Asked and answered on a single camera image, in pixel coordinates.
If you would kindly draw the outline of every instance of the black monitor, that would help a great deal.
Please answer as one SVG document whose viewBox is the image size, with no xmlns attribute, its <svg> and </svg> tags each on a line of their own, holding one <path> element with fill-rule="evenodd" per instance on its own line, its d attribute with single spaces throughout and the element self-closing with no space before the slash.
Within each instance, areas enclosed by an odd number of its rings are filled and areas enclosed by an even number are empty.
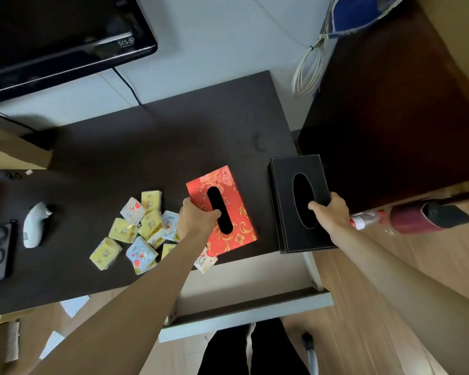
<svg viewBox="0 0 469 375">
<path fill-rule="evenodd" d="M 0 0 L 0 101 L 157 48 L 136 0 Z"/>
</svg>

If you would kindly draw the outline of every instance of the wooden floor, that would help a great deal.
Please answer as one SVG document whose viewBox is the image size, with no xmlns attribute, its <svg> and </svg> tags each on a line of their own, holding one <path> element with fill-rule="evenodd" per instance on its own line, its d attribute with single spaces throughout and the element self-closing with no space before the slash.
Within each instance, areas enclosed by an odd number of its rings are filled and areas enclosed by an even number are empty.
<svg viewBox="0 0 469 375">
<path fill-rule="evenodd" d="M 463 209 L 469 213 L 469 205 Z M 367 234 L 409 265 L 469 298 L 469 224 L 413 236 L 393 236 L 384 230 L 375 226 Z M 340 250 L 316 252 L 314 258 L 335 305 L 286 316 L 283 322 L 292 336 L 304 330 L 313 334 L 320 375 L 446 373 Z M 38 362 L 52 330 L 69 334 L 120 291 L 93 295 L 72 319 L 58 303 L 24 317 L 20 359 L 7 369 L 7 375 L 26 375 Z M 141 373 L 196 374 L 210 337 L 207 334 L 156 344 Z"/>
</svg>

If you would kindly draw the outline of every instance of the black cable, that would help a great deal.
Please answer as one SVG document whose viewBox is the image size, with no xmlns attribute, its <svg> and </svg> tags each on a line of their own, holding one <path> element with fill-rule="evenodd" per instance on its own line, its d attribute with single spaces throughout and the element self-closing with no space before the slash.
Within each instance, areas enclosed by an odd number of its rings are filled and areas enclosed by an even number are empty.
<svg viewBox="0 0 469 375">
<path fill-rule="evenodd" d="M 4 120 L 6 120 L 6 121 L 12 122 L 12 123 L 14 123 L 14 124 L 16 124 L 16 125 L 25 127 L 26 129 L 29 129 L 29 130 L 31 130 L 32 132 L 37 132 L 37 130 L 33 129 L 32 127 L 29 127 L 28 125 L 25 125 L 24 123 L 14 121 L 13 119 L 11 119 L 11 118 L 9 118 L 9 117 L 5 117 L 5 116 L 0 115 L 0 118 L 1 118 L 1 119 L 4 119 Z"/>
<path fill-rule="evenodd" d="M 112 69 L 113 69 L 113 71 L 116 72 L 116 74 L 120 77 L 120 79 L 125 83 L 125 85 L 132 91 L 132 94 L 134 95 L 134 97 L 137 100 L 138 104 L 142 105 L 141 101 L 139 100 L 138 96 L 135 94 L 135 92 L 132 89 L 132 87 L 130 86 L 130 84 L 127 83 L 127 81 L 124 79 L 124 77 L 122 75 L 120 75 L 120 73 L 116 70 L 116 68 L 112 67 Z"/>
</svg>

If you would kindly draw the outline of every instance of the person's right hand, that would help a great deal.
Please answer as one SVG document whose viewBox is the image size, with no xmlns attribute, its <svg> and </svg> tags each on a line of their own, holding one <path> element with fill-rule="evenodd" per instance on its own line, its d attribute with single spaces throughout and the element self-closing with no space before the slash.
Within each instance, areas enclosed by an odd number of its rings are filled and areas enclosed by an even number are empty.
<svg viewBox="0 0 469 375">
<path fill-rule="evenodd" d="M 330 234 L 333 241 L 339 230 L 354 228 L 351 225 L 349 208 L 344 199 L 335 192 L 330 192 L 330 196 L 331 201 L 327 207 L 318 204 L 316 201 L 311 201 L 307 207 L 314 212 L 319 224 Z"/>
<path fill-rule="evenodd" d="M 220 210 L 205 212 L 198 209 L 187 197 L 182 202 L 182 208 L 179 212 L 179 222 L 177 223 L 177 233 L 179 237 L 184 238 L 191 232 L 210 234 L 215 227 L 217 219 L 220 217 Z"/>
</svg>

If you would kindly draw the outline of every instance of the leg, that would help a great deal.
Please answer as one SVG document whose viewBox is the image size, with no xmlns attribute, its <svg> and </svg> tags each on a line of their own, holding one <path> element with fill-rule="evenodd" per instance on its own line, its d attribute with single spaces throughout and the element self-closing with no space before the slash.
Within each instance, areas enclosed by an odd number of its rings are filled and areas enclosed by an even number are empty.
<svg viewBox="0 0 469 375">
<path fill-rule="evenodd" d="M 247 325 L 217 331 L 203 353 L 198 375 L 249 375 L 246 364 L 247 333 Z"/>
<path fill-rule="evenodd" d="M 279 318 L 260 321 L 252 333 L 252 375 L 291 373 L 309 375 L 306 365 L 285 333 Z"/>
</svg>

